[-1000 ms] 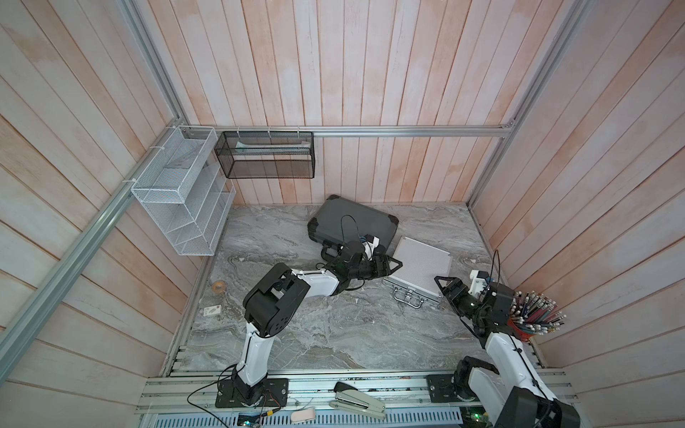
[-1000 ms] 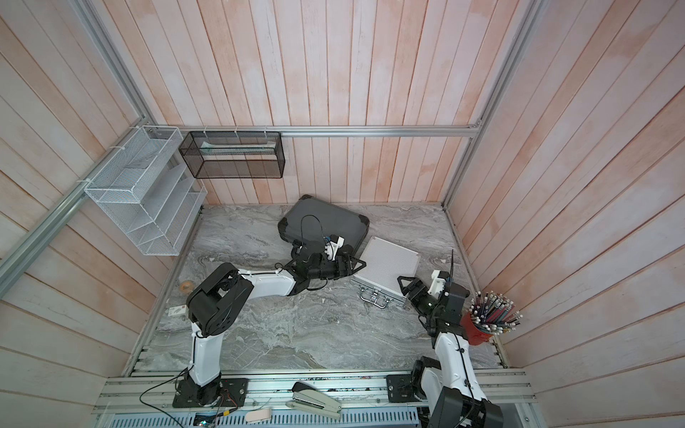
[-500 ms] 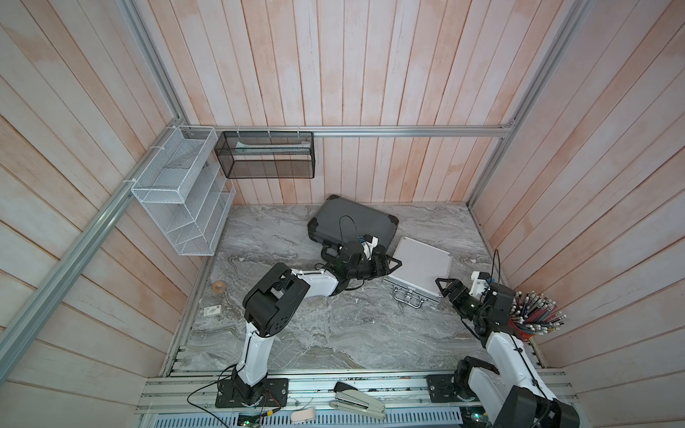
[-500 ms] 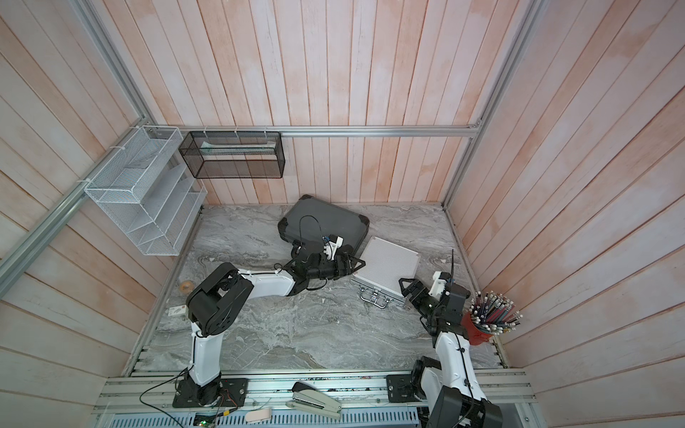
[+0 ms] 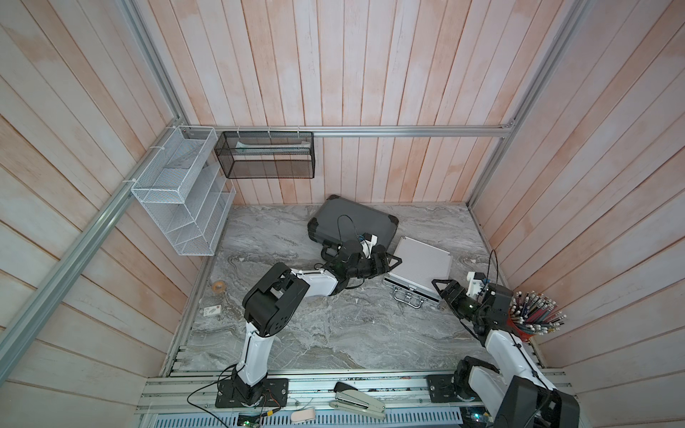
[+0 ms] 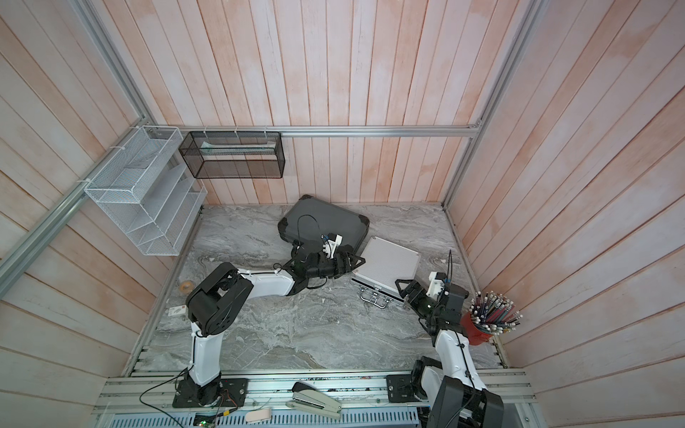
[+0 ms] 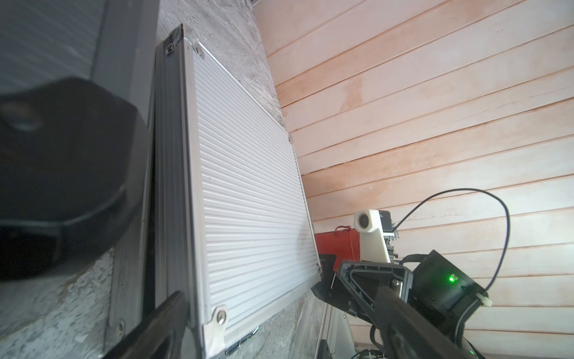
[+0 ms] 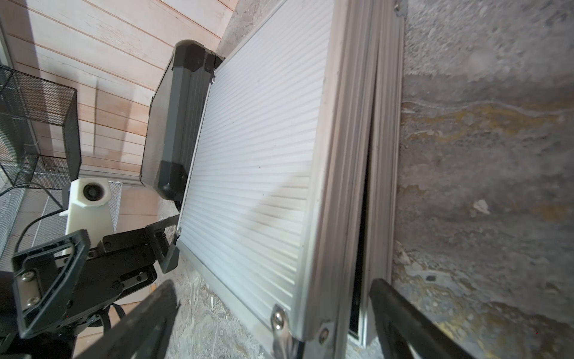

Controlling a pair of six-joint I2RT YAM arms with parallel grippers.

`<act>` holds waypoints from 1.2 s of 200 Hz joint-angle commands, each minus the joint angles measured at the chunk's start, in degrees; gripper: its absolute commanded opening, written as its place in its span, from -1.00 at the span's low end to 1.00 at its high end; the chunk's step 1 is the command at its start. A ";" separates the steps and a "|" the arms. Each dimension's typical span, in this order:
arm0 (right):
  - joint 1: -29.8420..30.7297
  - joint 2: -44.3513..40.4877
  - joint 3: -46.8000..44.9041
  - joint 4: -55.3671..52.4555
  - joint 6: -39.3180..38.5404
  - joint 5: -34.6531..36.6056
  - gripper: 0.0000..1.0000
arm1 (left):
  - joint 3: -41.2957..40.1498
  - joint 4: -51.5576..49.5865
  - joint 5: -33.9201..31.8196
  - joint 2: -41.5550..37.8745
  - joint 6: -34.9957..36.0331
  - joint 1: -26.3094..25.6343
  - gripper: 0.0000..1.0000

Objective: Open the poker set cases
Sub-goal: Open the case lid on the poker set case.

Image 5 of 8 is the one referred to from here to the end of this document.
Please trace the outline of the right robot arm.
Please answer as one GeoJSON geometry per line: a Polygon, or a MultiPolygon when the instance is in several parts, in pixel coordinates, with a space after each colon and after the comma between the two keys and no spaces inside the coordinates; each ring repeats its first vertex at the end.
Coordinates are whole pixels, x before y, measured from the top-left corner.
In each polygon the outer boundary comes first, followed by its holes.
{"type": "Polygon", "coordinates": [[[468,286],[434,279],[433,288],[495,360],[467,356],[453,374],[426,378],[433,403],[481,401],[495,427],[578,427],[580,404],[542,373],[510,317],[514,294],[471,272],[468,286]]]}

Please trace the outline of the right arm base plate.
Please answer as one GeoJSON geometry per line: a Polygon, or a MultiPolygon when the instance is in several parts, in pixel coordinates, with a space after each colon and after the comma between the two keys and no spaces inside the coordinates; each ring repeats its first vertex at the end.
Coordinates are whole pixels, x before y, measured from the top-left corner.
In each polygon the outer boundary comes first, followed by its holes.
{"type": "Polygon", "coordinates": [[[426,382],[431,403],[470,402],[474,399],[460,388],[454,374],[430,374],[426,382]]]}

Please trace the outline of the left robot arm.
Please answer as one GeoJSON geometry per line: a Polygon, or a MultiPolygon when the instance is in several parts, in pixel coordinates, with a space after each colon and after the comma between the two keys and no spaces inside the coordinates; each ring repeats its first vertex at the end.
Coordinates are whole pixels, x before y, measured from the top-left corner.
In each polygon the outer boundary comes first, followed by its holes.
{"type": "Polygon", "coordinates": [[[321,258],[321,267],[310,270],[292,269],[278,262],[244,296],[246,336],[232,374],[240,385],[251,389],[266,378],[274,338],[304,299],[340,294],[354,278],[364,281],[382,276],[402,263],[402,258],[389,253],[369,234],[325,246],[321,258]]]}

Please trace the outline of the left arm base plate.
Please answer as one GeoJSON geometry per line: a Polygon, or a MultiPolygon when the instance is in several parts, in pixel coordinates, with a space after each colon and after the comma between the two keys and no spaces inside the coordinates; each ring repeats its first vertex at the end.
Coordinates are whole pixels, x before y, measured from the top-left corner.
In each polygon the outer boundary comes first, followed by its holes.
{"type": "Polygon", "coordinates": [[[266,378],[249,386],[240,377],[218,382],[216,408],[283,408],[287,404],[289,380],[266,378]]]}

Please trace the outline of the silver aluminium poker case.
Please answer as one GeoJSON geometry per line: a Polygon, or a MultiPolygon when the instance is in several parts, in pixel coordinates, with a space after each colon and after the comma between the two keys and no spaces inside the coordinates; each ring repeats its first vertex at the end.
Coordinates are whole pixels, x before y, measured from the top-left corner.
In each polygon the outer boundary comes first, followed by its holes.
{"type": "Polygon", "coordinates": [[[441,297],[432,281],[450,277],[451,254],[405,236],[399,240],[394,255],[402,262],[383,280],[384,284],[392,287],[394,301],[415,310],[437,308],[441,297]]]}

